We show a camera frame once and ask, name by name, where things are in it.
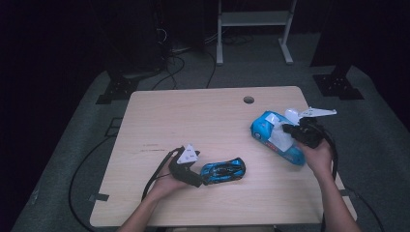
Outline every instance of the small round hole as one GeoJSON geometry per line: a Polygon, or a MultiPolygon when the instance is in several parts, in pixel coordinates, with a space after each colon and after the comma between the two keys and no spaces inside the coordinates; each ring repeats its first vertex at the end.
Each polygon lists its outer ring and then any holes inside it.
{"type": "Polygon", "coordinates": [[[251,96],[246,96],[246,97],[244,97],[244,102],[245,103],[254,103],[255,99],[251,96]]]}

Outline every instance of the table top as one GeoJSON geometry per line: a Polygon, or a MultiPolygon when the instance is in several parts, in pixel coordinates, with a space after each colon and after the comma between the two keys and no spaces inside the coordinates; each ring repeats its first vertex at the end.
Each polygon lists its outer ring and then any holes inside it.
{"type": "MultiPolygon", "coordinates": [[[[254,87],[135,92],[102,180],[90,223],[121,225],[140,203],[148,180],[166,154],[192,144],[200,151],[191,170],[240,157],[244,178],[200,188],[188,186],[163,199],[152,226],[319,223],[320,188],[307,165],[294,165],[251,137],[251,123],[266,110],[306,110],[298,87],[254,87]],[[245,103],[252,97],[254,103],[245,103]]],[[[344,189],[337,176],[337,186],[344,189]]],[[[356,212],[343,197],[351,214],[356,212]]]]}

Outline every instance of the dark background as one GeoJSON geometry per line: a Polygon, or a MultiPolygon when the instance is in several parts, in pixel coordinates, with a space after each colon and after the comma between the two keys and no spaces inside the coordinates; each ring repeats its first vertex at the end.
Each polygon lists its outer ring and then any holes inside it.
{"type": "MultiPolygon", "coordinates": [[[[288,8],[283,2],[248,1],[243,9],[288,8]]],[[[225,0],[223,6],[234,9],[235,3],[225,0]]],[[[409,128],[409,10],[408,1],[400,0],[299,1],[291,33],[322,32],[312,65],[349,57],[409,128]]],[[[166,46],[158,45],[156,27],[201,47],[204,36],[216,33],[217,1],[0,3],[0,230],[15,223],[99,73],[107,66],[135,72],[163,68],[166,46]]]]}

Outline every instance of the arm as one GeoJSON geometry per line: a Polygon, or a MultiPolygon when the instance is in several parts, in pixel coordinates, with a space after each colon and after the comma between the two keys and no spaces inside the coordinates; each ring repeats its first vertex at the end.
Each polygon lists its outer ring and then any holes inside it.
{"type": "Polygon", "coordinates": [[[181,189],[187,186],[187,184],[174,179],[172,175],[168,175],[170,173],[168,168],[170,161],[171,159],[165,164],[158,175],[160,178],[156,180],[147,196],[142,200],[139,206],[123,223],[123,225],[121,225],[121,227],[117,230],[118,232],[144,231],[152,213],[154,212],[160,200],[174,192],[176,189],[181,189]]]}
{"type": "Polygon", "coordinates": [[[299,143],[299,147],[307,159],[307,165],[319,183],[326,225],[329,231],[361,231],[347,209],[332,177],[332,150],[329,143],[323,140],[315,149],[301,143],[299,143]]]}

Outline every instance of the hand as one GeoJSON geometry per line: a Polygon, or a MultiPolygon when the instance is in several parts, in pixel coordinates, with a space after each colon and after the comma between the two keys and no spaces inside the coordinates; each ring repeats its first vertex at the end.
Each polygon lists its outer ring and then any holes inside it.
{"type": "Polygon", "coordinates": [[[177,189],[186,187],[188,184],[176,180],[171,172],[169,171],[168,165],[171,163],[172,158],[163,166],[160,173],[158,174],[158,179],[154,183],[152,189],[148,195],[153,195],[156,199],[160,200],[167,195],[171,194],[177,189]]]}
{"type": "Polygon", "coordinates": [[[322,139],[320,144],[315,148],[309,148],[305,144],[298,142],[298,147],[302,149],[307,160],[307,165],[313,171],[316,178],[324,175],[332,175],[332,149],[329,143],[322,139]]]}

